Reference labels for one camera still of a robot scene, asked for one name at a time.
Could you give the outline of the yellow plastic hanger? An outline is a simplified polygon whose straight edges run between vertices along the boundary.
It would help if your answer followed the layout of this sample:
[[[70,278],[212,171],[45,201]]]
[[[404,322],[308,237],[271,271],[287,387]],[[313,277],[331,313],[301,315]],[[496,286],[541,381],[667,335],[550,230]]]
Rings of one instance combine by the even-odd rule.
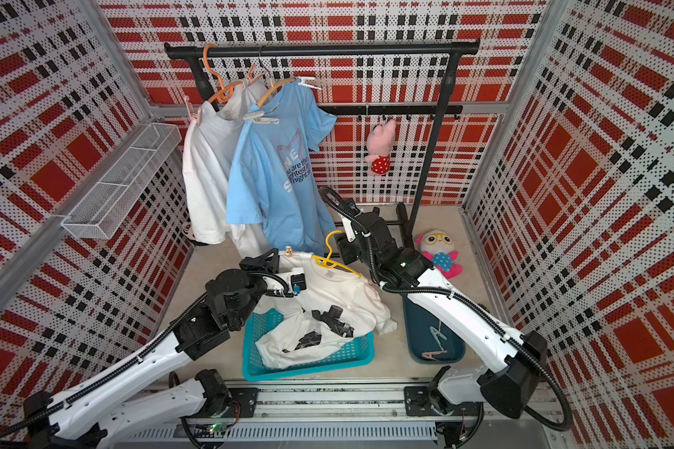
[[[316,261],[316,265],[318,265],[318,267],[322,267],[323,269],[338,269],[339,271],[351,273],[357,276],[358,278],[361,278],[362,277],[361,273],[354,271],[354,269],[351,269],[350,267],[339,262],[336,259],[337,252],[335,251],[335,246],[331,244],[331,239],[336,238],[340,234],[343,234],[341,230],[335,230],[329,233],[325,237],[325,245],[328,248],[328,254],[326,256],[315,256],[313,254],[312,258]]]

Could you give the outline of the white printed t-shirt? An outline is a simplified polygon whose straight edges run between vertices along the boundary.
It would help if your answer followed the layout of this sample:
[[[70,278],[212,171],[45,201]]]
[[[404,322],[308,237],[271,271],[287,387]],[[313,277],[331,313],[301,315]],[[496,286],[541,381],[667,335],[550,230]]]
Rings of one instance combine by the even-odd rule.
[[[243,129],[243,116],[265,94],[261,82],[238,88],[221,108],[206,101],[200,125],[190,122],[183,145],[183,182],[194,242],[217,245],[231,239],[242,257],[271,249],[261,224],[228,224],[228,177]]]
[[[310,253],[280,254],[279,272],[305,276],[306,288],[295,297],[264,297],[257,314],[275,310],[283,321],[256,341],[270,370],[322,361],[371,332],[398,329],[391,311],[365,277],[318,265]]]

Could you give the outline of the light blue cloth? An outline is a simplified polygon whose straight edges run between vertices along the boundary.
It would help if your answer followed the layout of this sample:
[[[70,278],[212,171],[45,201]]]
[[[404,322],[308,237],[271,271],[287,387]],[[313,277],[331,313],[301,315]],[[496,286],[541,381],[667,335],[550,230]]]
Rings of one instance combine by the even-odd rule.
[[[331,134],[336,117],[318,108],[311,89],[290,83],[262,108],[278,125],[243,121],[234,153],[226,221],[261,224],[273,248],[322,256],[333,217],[318,193],[311,154]]]

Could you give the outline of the teal tray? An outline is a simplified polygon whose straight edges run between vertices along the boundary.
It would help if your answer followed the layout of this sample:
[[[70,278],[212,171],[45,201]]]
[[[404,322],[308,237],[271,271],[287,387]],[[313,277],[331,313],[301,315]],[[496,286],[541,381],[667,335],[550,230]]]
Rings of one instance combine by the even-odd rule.
[[[339,351],[314,363],[295,365],[284,370],[267,368],[256,347],[256,342],[275,329],[284,316],[276,310],[265,314],[253,314],[245,325],[243,341],[243,378],[249,382],[285,379],[301,375],[314,375],[332,370],[357,368],[369,365],[374,360],[374,333],[369,333],[345,344]]]

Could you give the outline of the white clothespin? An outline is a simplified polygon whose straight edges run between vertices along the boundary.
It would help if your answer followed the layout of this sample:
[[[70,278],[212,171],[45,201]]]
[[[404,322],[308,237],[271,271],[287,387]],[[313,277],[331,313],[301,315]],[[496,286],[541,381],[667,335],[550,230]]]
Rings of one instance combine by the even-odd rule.
[[[264,110],[248,112],[243,116],[243,121],[256,123],[257,125],[278,125],[280,123],[277,117],[268,116]]]
[[[309,77],[309,76],[297,76],[295,78],[295,82],[299,86],[306,87],[308,89],[320,91],[321,87],[316,84],[316,78],[315,77]]]

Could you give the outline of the pink clothespin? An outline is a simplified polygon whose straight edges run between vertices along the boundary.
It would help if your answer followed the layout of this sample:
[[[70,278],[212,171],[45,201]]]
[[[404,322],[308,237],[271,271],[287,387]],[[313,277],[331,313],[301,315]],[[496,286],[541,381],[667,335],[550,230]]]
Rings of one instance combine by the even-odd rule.
[[[195,105],[193,105],[188,95],[185,95],[183,97],[183,102],[185,103],[185,108],[188,113],[190,121],[195,125],[200,125],[202,118],[200,106],[196,107]]]
[[[250,67],[249,71],[247,72],[247,75],[245,76],[247,80],[247,85],[252,85],[262,78],[265,77],[267,74],[267,71],[263,68],[258,68],[256,65],[252,65]]]

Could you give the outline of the orange plastic hanger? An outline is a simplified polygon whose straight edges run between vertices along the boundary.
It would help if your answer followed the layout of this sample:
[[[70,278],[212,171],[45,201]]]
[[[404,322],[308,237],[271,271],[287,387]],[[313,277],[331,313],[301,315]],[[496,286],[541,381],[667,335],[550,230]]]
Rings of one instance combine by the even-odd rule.
[[[227,84],[224,80],[223,77],[210,66],[209,63],[209,51],[216,49],[217,46],[215,43],[207,43],[203,47],[202,51],[202,62],[204,64],[205,69],[207,72],[214,76],[219,84],[219,89],[212,94],[212,96],[208,99],[210,103],[220,103],[220,104],[227,104],[230,99],[235,97],[236,92],[238,88],[243,88],[245,87],[245,82],[243,80],[237,80],[237,82],[232,82],[230,84]]]

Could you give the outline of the wooden hanger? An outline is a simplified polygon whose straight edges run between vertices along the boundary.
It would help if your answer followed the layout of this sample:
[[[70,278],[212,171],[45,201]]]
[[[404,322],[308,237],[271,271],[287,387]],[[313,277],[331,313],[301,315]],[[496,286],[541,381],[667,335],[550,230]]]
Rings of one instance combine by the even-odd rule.
[[[286,85],[297,82],[297,78],[287,78],[284,80],[280,80],[280,82],[274,83],[271,85],[271,87],[265,92],[262,97],[260,97],[259,101],[256,103],[256,106],[258,108],[262,108],[280,89],[285,87]]]

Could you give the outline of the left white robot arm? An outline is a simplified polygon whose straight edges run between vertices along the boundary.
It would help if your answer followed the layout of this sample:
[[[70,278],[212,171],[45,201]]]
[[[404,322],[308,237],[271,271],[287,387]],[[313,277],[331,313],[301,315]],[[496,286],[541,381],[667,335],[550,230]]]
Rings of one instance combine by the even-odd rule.
[[[271,249],[221,272],[146,346],[76,387],[28,398],[24,419],[0,431],[0,448],[106,448],[159,421],[228,409],[230,390],[216,370],[160,394],[133,397],[226,342],[263,297],[289,299],[305,290],[303,269],[279,269],[280,256]]]

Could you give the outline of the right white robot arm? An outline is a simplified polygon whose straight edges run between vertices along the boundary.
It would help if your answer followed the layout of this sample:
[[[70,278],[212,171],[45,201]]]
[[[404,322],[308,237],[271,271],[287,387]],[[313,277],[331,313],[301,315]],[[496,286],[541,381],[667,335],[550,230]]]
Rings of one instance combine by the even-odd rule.
[[[426,256],[400,247],[378,209],[361,211],[352,200],[322,187],[324,203],[343,220],[346,237],[339,239],[344,262],[361,261],[372,281],[432,314],[480,358],[467,370],[441,369],[430,383],[423,403],[447,415],[463,403],[489,404],[501,415],[530,415],[551,430],[573,426],[567,396],[547,369],[547,342],[537,332],[520,332],[468,299]]]

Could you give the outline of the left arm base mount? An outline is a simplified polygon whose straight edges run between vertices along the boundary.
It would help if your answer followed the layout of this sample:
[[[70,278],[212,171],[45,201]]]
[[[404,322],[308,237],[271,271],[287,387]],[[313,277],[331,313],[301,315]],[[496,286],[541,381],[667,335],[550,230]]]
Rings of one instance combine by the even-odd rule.
[[[252,418],[258,402],[258,388],[228,388],[205,393],[204,404],[188,418]]]

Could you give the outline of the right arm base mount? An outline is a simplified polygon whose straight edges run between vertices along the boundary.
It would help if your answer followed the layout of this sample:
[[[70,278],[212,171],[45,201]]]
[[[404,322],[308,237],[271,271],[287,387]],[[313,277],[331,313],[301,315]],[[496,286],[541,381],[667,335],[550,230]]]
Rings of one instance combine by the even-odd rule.
[[[464,407],[449,403],[438,392],[424,385],[404,388],[404,408],[410,417],[455,416],[466,411]]]

